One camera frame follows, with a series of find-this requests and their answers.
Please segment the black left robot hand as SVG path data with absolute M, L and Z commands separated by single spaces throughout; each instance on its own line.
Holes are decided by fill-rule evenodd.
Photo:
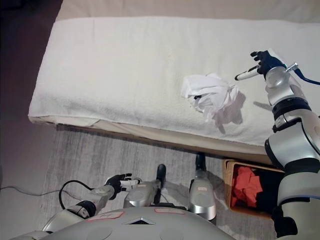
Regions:
M 136 185 L 140 184 L 142 180 L 138 177 L 133 177 L 131 173 L 116 174 L 107 179 L 105 186 L 112 186 L 114 189 L 110 200 L 114 200 L 120 192 L 128 192 Z

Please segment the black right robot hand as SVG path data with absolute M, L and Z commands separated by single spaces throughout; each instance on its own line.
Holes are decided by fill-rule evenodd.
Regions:
M 276 67 L 287 68 L 287 66 L 274 55 L 272 50 L 253 51 L 250 56 L 257 62 L 257 65 L 236 75 L 234 77 L 236 81 L 249 79 L 257 75 L 263 75 L 265 77 L 271 69 Z

